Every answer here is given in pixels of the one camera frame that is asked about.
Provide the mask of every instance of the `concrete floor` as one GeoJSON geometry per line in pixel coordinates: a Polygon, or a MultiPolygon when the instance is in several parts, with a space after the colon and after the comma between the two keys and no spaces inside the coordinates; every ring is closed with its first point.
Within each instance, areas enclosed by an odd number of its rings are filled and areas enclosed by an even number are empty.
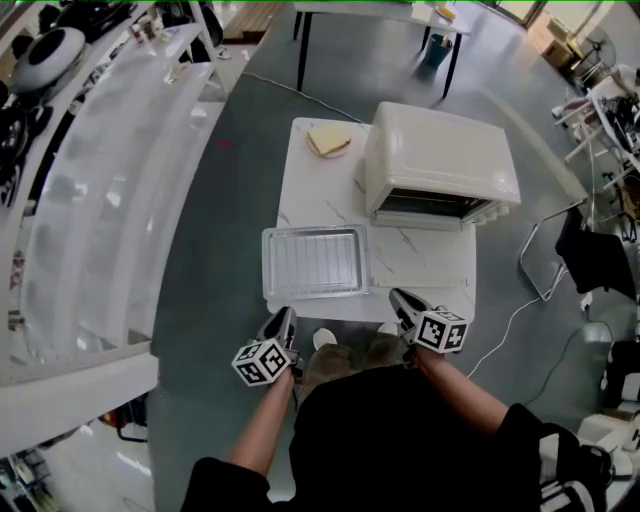
{"type": "MultiPolygon", "coordinates": [[[[564,98],[562,78],[519,27],[477,4],[458,6],[473,36],[463,40],[445,101],[439,98],[448,62],[435,75],[418,65],[419,26],[348,16],[314,17],[304,92],[366,122],[385,100],[505,129],[522,205],[478,228],[476,319],[464,352],[451,358],[468,372],[500,341],[511,313],[534,297],[516,263],[532,225],[590,190],[591,170],[584,156],[572,162],[575,175],[562,164],[575,147],[569,134],[553,127],[549,113],[564,98]]],[[[300,43],[292,41],[293,21],[291,7],[274,22],[246,71],[295,85],[300,43]]],[[[167,265],[153,343],[161,365],[160,385],[149,404],[159,511],[179,509],[198,458],[229,453],[264,392],[246,388],[229,363],[268,315],[260,235],[276,223],[291,122],[301,116],[341,118],[287,90],[242,76],[191,187],[167,265]]],[[[460,144],[463,150],[464,141],[460,144]]],[[[531,264],[541,276],[549,275],[548,262],[555,259],[558,230],[556,224],[541,231],[532,247],[531,264]]],[[[506,403],[530,399],[565,340],[583,324],[578,302],[567,276],[549,303],[535,303],[516,318],[506,345],[483,363],[474,380],[506,403]]],[[[598,291],[592,317],[607,320],[621,338],[632,332],[634,306],[616,292],[598,291]]],[[[319,326],[331,328],[339,341],[358,350],[377,327],[301,319],[297,342],[307,356],[311,333],[319,326]]],[[[576,428],[596,410],[608,344],[584,340],[608,340],[608,334],[590,325],[574,339],[546,393],[531,406],[543,420],[576,428]]],[[[274,498],[294,492],[288,464],[293,421],[292,410],[270,475],[274,498]]]]}

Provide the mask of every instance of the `metal tray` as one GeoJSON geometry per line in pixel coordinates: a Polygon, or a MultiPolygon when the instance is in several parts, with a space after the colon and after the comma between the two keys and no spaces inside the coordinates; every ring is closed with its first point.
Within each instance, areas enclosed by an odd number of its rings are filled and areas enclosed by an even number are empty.
{"type": "Polygon", "coordinates": [[[363,225],[265,229],[264,298],[296,300],[369,293],[366,247],[363,225]]]}

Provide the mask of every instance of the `black shirt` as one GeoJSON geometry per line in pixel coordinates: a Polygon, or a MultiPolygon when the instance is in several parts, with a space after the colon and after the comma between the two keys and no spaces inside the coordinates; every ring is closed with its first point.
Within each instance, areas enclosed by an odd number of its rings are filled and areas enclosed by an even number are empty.
{"type": "Polygon", "coordinates": [[[300,407],[290,502],[272,504],[262,475],[205,458],[182,510],[539,510],[541,428],[515,405],[484,439],[419,370],[367,370],[317,387],[300,407]]]}

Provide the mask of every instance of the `white appliance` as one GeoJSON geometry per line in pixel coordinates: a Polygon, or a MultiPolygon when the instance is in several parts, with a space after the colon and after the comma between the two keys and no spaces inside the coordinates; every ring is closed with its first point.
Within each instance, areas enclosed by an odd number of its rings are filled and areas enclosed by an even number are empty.
{"type": "Polygon", "coordinates": [[[520,204],[504,130],[473,119],[380,103],[364,161],[374,225],[460,231],[520,204]]]}

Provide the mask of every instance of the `fan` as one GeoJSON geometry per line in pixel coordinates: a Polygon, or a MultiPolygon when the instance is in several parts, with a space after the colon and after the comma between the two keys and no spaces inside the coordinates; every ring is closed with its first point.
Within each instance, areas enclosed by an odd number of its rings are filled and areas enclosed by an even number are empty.
{"type": "Polygon", "coordinates": [[[582,30],[586,37],[580,43],[580,50],[584,55],[574,69],[582,63],[589,66],[580,80],[584,83],[599,70],[609,71],[616,65],[616,47],[609,35],[599,26],[589,24],[582,30]]]}

